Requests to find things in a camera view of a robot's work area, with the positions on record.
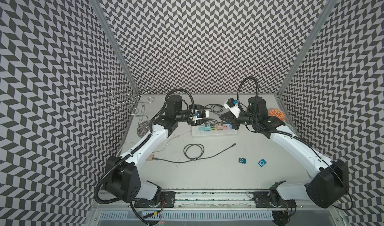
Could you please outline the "teal usb charger plug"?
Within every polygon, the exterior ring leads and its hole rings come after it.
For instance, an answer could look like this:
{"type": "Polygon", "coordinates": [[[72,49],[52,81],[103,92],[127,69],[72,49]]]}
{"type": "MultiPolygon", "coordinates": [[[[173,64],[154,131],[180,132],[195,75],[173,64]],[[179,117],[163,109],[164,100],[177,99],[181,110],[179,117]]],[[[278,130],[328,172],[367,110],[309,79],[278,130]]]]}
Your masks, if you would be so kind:
{"type": "Polygon", "coordinates": [[[203,126],[203,131],[204,132],[210,132],[211,131],[211,126],[210,125],[204,125],[203,126]]]}

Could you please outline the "pink usb charger plug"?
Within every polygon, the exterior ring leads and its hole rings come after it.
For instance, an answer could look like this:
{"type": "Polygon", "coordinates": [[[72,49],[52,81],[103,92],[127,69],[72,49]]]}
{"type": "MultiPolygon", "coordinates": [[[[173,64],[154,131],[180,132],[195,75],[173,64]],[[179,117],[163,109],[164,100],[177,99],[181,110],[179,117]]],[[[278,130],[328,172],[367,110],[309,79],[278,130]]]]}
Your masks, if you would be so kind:
{"type": "Polygon", "coordinates": [[[224,124],[217,124],[216,129],[217,129],[217,131],[222,131],[225,129],[225,125],[224,124]]]}

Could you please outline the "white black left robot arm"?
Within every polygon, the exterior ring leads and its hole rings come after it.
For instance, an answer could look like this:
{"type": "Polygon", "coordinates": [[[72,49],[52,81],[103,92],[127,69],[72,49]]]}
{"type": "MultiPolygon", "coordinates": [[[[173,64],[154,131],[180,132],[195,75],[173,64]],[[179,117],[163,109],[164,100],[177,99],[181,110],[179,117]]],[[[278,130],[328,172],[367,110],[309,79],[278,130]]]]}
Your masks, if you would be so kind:
{"type": "Polygon", "coordinates": [[[158,204],[161,187],[141,180],[141,166],[177,129],[179,123],[198,126],[208,120],[209,108],[195,104],[188,91],[181,88],[170,91],[162,108],[150,120],[145,136],[121,156],[112,156],[107,160],[105,173],[94,189],[94,200],[102,205],[117,201],[131,203],[134,200],[158,204]]]}

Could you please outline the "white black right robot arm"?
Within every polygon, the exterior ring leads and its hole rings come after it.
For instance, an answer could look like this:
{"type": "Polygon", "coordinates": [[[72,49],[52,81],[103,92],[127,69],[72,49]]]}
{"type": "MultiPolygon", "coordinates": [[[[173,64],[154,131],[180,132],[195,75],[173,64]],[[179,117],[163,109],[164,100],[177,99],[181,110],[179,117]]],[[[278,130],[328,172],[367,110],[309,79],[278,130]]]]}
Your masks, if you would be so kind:
{"type": "Polygon", "coordinates": [[[349,167],[342,160],[334,161],[318,151],[310,143],[296,136],[286,123],[269,116],[266,101],[259,96],[259,83],[253,76],[244,78],[236,98],[230,98],[224,107],[228,112],[220,119],[234,130],[241,125],[253,134],[264,135],[288,152],[306,170],[307,181],[276,182],[269,189],[268,198],[272,207],[278,208],[287,201],[311,201],[327,209],[349,192],[349,167]]]}

